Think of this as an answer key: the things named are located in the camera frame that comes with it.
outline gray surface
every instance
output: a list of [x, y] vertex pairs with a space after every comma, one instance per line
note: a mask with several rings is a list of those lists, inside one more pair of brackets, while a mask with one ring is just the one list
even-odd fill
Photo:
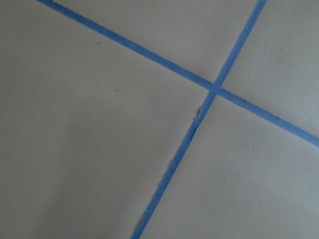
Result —
[[217, 97], [143, 239], [317, 239], [319, 149]]
[[214, 81], [257, 0], [57, 0]]
[[207, 91], [36, 1], [0, 15], [0, 238], [129, 238]]
[[269, 0], [224, 88], [319, 136], [319, 1]]

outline gray floor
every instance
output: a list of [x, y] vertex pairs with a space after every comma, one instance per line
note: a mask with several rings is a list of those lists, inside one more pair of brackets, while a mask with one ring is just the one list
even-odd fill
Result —
[[[58, 3], [214, 82], [256, 0]], [[223, 88], [319, 136], [319, 3], [268, 0]], [[0, 3], [0, 238], [130, 238], [208, 91]], [[319, 148], [217, 96], [141, 238], [318, 238]]]

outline blue line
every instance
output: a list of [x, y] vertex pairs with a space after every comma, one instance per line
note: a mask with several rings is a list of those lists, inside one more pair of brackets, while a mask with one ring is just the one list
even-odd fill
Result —
[[221, 85], [224, 83], [226, 76], [228, 75], [228, 72], [230, 71], [230, 68], [233, 66], [241, 48], [245, 44], [245, 41], [251, 32], [253, 26], [255, 25], [257, 18], [259, 17], [261, 11], [263, 10], [267, 0], [259, 0], [251, 13], [250, 17], [248, 18], [243, 30], [241, 31], [233, 49], [231, 50], [230, 54], [227, 57], [227, 64], [224, 64], [221, 68], [216, 80], [215, 85], [217, 87], [221, 87]]
[[211, 85], [212, 83], [209, 82], [208, 80], [200, 77], [199, 75], [195, 74], [195, 73], [192, 73], [191, 71], [157, 55], [156, 53], [150, 51], [150, 50], [147, 50], [146, 48], [132, 42], [131, 40], [128, 40], [127, 38], [81, 16], [80, 14], [77, 14], [76, 12], [64, 7], [64, 6], [61, 6], [57, 3], [55, 3], [54, 1], [52, 0], [37, 0], [43, 4], [45, 4], [46, 6], [60, 12], [61, 14], [85, 25], [86, 27], [116, 41], [117, 43], [141, 54], [142, 56], [145, 56], [146, 58], [152, 60], [152, 61], [155, 61], [156, 63], [170, 69], [171, 71], [174, 71], [175, 73], [199, 84], [200, 86], [206, 88], [206, 89], [210, 89], [211, 88]]
[[265, 111], [264, 109], [238, 97], [237, 95], [225, 90], [225, 89], [220, 89], [218, 94], [239, 105], [240, 107], [260, 116], [261, 118], [264, 118], [265, 120], [268, 120], [269, 122], [279, 126], [280, 128], [285, 129], [286, 131], [294, 134], [295, 136], [304, 139], [305, 141], [319, 147], [319, 138], [313, 136], [312, 134], [302, 130], [301, 128], [298, 128], [294, 126], [293, 124]]
[[248, 21], [243, 29], [243, 31], [241, 32], [238, 40], [236, 41], [235, 46], [231, 50], [231, 52], [230, 52], [227, 60], [225, 61], [220, 73], [218, 74], [217, 79], [215, 80], [215, 84], [211, 84], [211, 88], [209, 90], [209, 93], [206, 96], [206, 98], [205, 98], [205, 100], [200, 108], [200, 113], [199, 113], [198, 118], [196, 118], [193, 121], [190, 128], [188, 129], [185, 138], [183, 139], [181, 145], [179, 146], [179, 148], [178, 148], [170, 166], [168, 167], [164, 177], [162, 178], [161, 182], [159, 183], [159, 186], [157, 187], [157, 189], [152, 197], [151, 202], [147, 206], [140, 224], [138, 225], [138, 227], [136, 228], [136, 230], [132, 234], [131, 239], [139, 239], [141, 237], [141, 235], [142, 235], [147, 223], [149, 222], [156, 206], [158, 205], [165, 189], [167, 188], [167, 186], [168, 186], [171, 178], [173, 177], [179, 163], [181, 162], [185, 152], [187, 151], [198, 127], [202, 123], [209, 107], [211, 106], [216, 95], [220, 91], [221, 85], [225, 81], [225, 78], [226, 78], [228, 72], [230, 71], [230, 68], [234, 64], [234, 61], [235, 61], [237, 55], [239, 54], [240, 49], [242, 48], [243, 44], [245, 43], [245, 41], [248, 37], [248, 34], [251, 31], [252, 27], [254, 26], [255, 22], [257, 21], [257, 18], [259, 16], [261, 10], [263, 9], [265, 3], [266, 3], [266, 0], [259, 0], [257, 2], [251, 16], [249, 17], [249, 19], [248, 19]]

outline floor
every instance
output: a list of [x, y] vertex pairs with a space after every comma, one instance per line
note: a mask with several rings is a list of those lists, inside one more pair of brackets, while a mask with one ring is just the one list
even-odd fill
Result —
[[318, 13], [2, 1], [1, 238], [318, 238]]

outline blue tape strip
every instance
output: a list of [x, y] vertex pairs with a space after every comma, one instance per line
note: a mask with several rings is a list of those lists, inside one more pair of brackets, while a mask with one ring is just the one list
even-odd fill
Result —
[[215, 80], [215, 85], [217, 87], [221, 87], [221, 85], [224, 83], [226, 76], [228, 75], [228, 72], [230, 71], [230, 68], [233, 66], [241, 48], [245, 44], [245, 41], [253, 29], [259, 14], [263, 10], [267, 0], [259, 0], [251, 13], [250, 17], [248, 18], [243, 30], [241, 31], [233, 49], [231, 50], [230, 54], [227, 57], [227, 64], [224, 64], [223, 67], [221, 68], [216, 80]]
[[181, 145], [179, 146], [170, 166], [168, 167], [164, 177], [162, 178], [161, 182], [159, 183], [159, 186], [156, 189], [156, 191], [152, 197], [151, 202], [147, 206], [145, 213], [143, 215], [143, 218], [142, 218], [140, 224], [138, 225], [138, 227], [136, 228], [136, 230], [134, 231], [131, 239], [139, 239], [141, 237], [141, 235], [142, 235], [147, 223], [149, 222], [156, 206], [158, 205], [166, 187], [168, 186], [168, 184], [169, 184], [172, 176], [174, 175], [179, 163], [181, 162], [185, 152], [187, 151], [187, 149], [188, 149], [188, 147], [189, 147], [189, 145], [190, 145], [190, 143], [191, 143], [191, 141], [196, 133], [197, 128], [202, 123], [209, 107], [211, 106], [217, 93], [221, 89], [221, 85], [225, 81], [225, 78], [226, 78], [230, 68], [234, 64], [234, 61], [235, 61], [237, 55], [239, 54], [239, 51], [241, 50], [243, 44], [245, 43], [245, 41], [248, 37], [249, 32], [251, 31], [252, 27], [254, 26], [255, 22], [257, 21], [257, 18], [259, 16], [260, 12], [262, 11], [266, 1], [267, 0], [259, 0], [257, 2], [251, 16], [249, 17], [244, 29], [242, 30], [238, 40], [236, 41], [235, 46], [231, 50], [231, 52], [230, 52], [227, 60], [225, 61], [220, 73], [218, 74], [218, 77], [215, 81], [215, 84], [211, 84], [211, 88], [209, 90], [209, 93], [206, 96], [206, 98], [205, 98], [205, 100], [200, 108], [200, 113], [199, 113], [198, 118], [196, 118], [193, 121], [190, 128], [188, 129], [184, 140], [182, 141]]
[[305, 141], [312, 143], [313, 145], [319, 147], [319, 138], [302, 130], [301, 128], [298, 128], [298, 127], [292, 125], [291, 123], [263, 110], [262, 108], [238, 97], [237, 95], [235, 95], [235, 94], [233, 94], [225, 89], [220, 89], [218, 94], [221, 97], [239, 105], [240, 107], [242, 107], [242, 108], [260, 116], [261, 118], [264, 118], [265, 120], [268, 120], [269, 122], [279, 126], [280, 128], [283, 128], [286, 131], [298, 136], [299, 138], [302, 138]]
[[147, 50], [146, 48], [132, 42], [131, 40], [128, 40], [126, 39], [125, 37], [81, 16], [80, 14], [77, 14], [76, 12], [64, 7], [64, 6], [61, 6], [57, 3], [55, 3], [54, 1], [52, 0], [37, 0], [45, 5], [47, 5], [48, 7], [62, 13], [63, 15], [87, 26], [88, 28], [116, 41], [117, 43], [141, 54], [142, 56], [145, 56], [146, 58], [152, 60], [152, 61], [155, 61], [156, 63], [170, 69], [171, 71], [174, 71], [175, 73], [199, 84], [200, 86], [206, 88], [206, 89], [210, 89], [212, 83], [209, 82], [208, 80], [200, 77], [199, 75], [196, 75], [194, 73], [192, 73], [191, 71], [157, 55], [156, 53], [150, 51], [150, 50]]

